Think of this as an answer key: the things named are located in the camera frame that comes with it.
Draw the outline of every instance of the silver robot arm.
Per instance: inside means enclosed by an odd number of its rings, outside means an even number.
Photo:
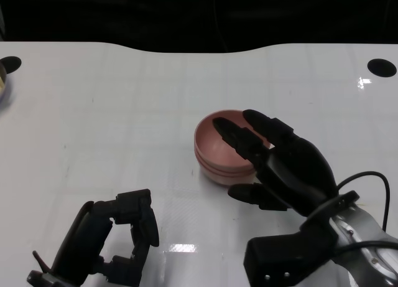
[[[355,204],[333,217],[330,225],[338,234],[337,248],[370,240],[398,242]],[[398,250],[362,248],[332,260],[347,269],[359,287],[398,286]]]

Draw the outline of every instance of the white table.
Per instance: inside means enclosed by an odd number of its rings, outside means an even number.
[[[143,287],[249,286],[243,268],[252,237],[293,233],[295,212],[265,212],[229,198],[199,172],[193,131],[225,108],[276,116],[325,155],[336,181],[381,171],[391,184],[387,232],[398,236],[396,45],[277,45],[237,54],[155,54],[99,43],[0,43],[22,67],[0,105],[2,286],[27,286],[49,264],[79,208],[149,188],[160,233]],[[381,223],[384,187],[358,179],[359,204]],[[102,255],[129,256],[128,226],[114,226]],[[333,263],[300,286],[346,286]],[[102,275],[84,286],[108,286]]]

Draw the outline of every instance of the bowl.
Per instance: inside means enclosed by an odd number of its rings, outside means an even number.
[[[221,184],[223,186],[233,186],[234,184],[246,184],[253,183],[253,179],[256,173],[252,173],[250,175],[246,175],[243,177],[224,177],[221,175],[217,175],[215,173],[210,172],[208,169],[200,166],[200,170],[204,175],[215,183]]]
[[[197,161],[199,162],[200,167],[205,168],[207,171],[212,172],[213,174],[223,176],[223,177],[244,177],[248,176],[251,174],[254,174],[256,170],[251,169],[249,171],[243,171],[243,172],[223,172],[219,171],[217,169],[214,169],[213,167],[209,166],[202,158],[199,156],[199,154],[195,151],[195,156],[197,158]]]
[[[224,142],[214,128],[213,119],[217,117],[229,119],[240,127],[247,127],[252,130],[250,124],[243,118],[242,111],[224,110],[212,113],[201,120],[195,130],[194,143],[198,155],[207,165],[222,172],[250,171],[253,169],[253,165]],[[264,141],[264,145],[269,148],[270,143],[266,138],[259,137]]]
[[[209,169],[208,166],[203,164],[203,161],[197,156],[196,153],[195,156],[198,159],[201,172],[211,181],[214,181],[215,183],[221,184],[223,186],[232,186],[234,184],[242,184],[242,183],[253,183],[253,179],[256,176],[255,171],[236,173],[236,174],[215,173],[213,172],[213,170]]]

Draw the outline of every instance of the stacked bowls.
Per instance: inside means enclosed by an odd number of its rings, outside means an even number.
[[[240,127],[252,130],[250,124],[243,118],[242,111],[217,111],[200,121],[195,130],[195,156],[202,172],[222,185],[252,183],[256,171],[253,165],[243,159],[235,149],[223,141],[213,126],[213,119],[223,117],[231,120]],[[264,145],[269,148],[269,142],[262,136]]]

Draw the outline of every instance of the black hole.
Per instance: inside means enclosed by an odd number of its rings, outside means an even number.
[[[373,59],[368,63],[368,69],[378,77],[392,77],[397,73],[397,67],[384,59]]]
[[[19,57],[5,57],[0,60],[7,74],[14,72],[21,67],[22,60]]]

